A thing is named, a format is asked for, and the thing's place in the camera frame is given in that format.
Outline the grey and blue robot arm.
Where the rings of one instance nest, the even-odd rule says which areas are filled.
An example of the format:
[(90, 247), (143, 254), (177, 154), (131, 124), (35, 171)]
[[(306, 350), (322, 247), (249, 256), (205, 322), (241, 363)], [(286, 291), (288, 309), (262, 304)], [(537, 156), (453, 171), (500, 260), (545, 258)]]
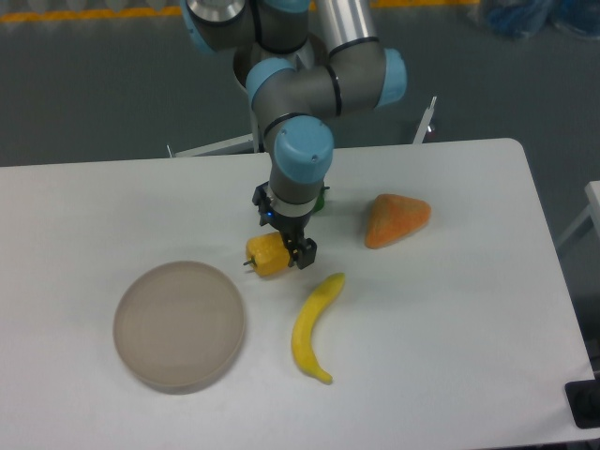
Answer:
[(368, 1), (317, 2), (322, 63), (310, 42), (307, 1), (183, 1), (180, 8), (201, 51), (234, 49), (247, 57), (249, 69), (238, 81), (272, 163), (252, 202), (261, 224), (278, 231), (288, 265), (304, 269), (317, 253), (304, 229), (335, 148), (325, 122), (401, 100), (405, 63), (399, 51), (382, 46)]

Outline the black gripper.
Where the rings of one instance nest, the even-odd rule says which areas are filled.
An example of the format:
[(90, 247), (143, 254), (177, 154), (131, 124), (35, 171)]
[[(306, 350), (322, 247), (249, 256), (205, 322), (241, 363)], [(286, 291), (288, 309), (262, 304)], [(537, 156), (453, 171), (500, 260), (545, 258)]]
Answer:
[(293, 248), (294, 261), (298, 269), (303, 270), (314, 264), (317, 254), (317, 244), (311, 238), (305, 238), (306, 228), (315, 200), (292, 204), (281, 200), (271, 189), (268, 182), (255, 188), (253, 204), (260, 216), (260, 225), (270, 225), (278, 230), (285, 248)]

